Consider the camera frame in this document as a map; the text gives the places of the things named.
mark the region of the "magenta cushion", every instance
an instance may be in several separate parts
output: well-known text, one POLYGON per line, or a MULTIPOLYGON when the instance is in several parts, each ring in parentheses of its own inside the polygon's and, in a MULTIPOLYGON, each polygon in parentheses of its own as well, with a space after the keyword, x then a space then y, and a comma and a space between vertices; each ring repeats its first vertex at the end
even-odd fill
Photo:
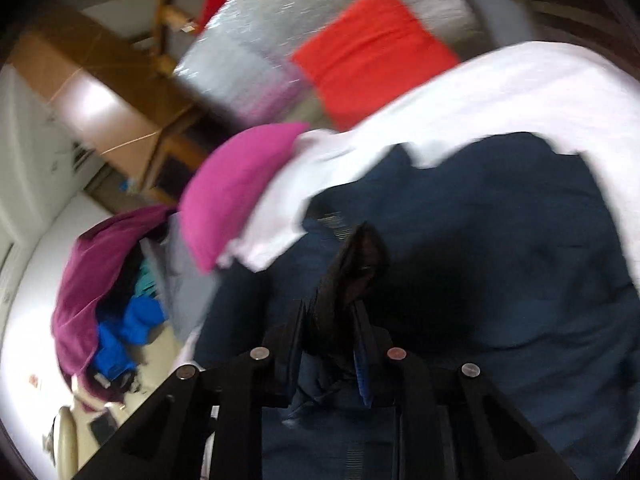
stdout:
POLYGON ((211 153, 180 199, 180 230, 202 272, 236 238, 273 176, 291 158, 308 124, 265 124, 231 137, 211 153))

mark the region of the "shiny silver sheet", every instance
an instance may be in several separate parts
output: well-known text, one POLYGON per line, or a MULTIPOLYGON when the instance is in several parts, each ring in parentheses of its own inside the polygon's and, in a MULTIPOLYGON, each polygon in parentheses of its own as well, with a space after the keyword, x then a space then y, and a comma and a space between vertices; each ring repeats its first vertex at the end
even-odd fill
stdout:
MULTIPOLYGON (((178 81, 243 126, 281 120, 310 86, 288 61, 354 0, 229 0, 175 70, 178 81)), ((463 59, 487 50, 464 0, 402 0, 463 59)))

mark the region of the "metal rivet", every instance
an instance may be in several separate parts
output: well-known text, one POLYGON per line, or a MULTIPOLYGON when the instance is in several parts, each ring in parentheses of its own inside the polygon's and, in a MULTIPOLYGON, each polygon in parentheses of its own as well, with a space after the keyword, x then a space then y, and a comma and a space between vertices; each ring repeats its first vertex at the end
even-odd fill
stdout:
POLYGON ((251 350, 251 352, 249 352, 251 359, 255 359, 256 361, 266 359, 267 357, 269 357, 269 354, 269 349, 265 348, 264 346, 257 346, 256 348, 251 350))
POLYGON ((197 371, 198 369, 193 365, 182 365, 175 371, 175 375, 178 379, 184 381, 186 379, 191 379, 197 371))
POLYGON ((389 357, 389 359, 393 359, 393 361, 402 361, 402 359, 406 357, 406 351, 404 348, 394 346, 386 351, 386 356, 389 357))
POLYGON ((473 363, 463 364, 462 368, 460 369, 462 370, 462 373, 465 374, 467 377, 474 378, 480 375, 480 367, 473 363))

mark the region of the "white cloth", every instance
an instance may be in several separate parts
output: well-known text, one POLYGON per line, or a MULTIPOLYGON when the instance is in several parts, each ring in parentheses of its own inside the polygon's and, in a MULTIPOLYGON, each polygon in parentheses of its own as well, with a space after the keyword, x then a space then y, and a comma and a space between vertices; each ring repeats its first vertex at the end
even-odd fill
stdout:
POLYGON ((360 123, 335 134, 303 134, 241 236, 228 249, 263 270, 304 235, 309 199, 353 182, 407 142, 427 168, 485 136, 533 132, 558 153, 583 152, 609 206, 630 272, 640 283, 640 84, 598 54, 530 42, 449 70, 360 123))

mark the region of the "wooden ladder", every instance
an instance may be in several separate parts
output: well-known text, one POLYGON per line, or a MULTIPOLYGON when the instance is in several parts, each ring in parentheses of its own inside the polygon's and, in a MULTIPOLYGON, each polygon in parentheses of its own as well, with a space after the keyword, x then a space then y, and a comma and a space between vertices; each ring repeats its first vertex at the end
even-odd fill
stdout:
POLYGON ((151 49, 156 72, 171 77, 176 67, 176 60, 166 51, 167 33, 171 29, 179 34, 197 34, 199 26, 193 16, 172 5, 173 0, 158 0, 154 21, 154 45, 151 49))

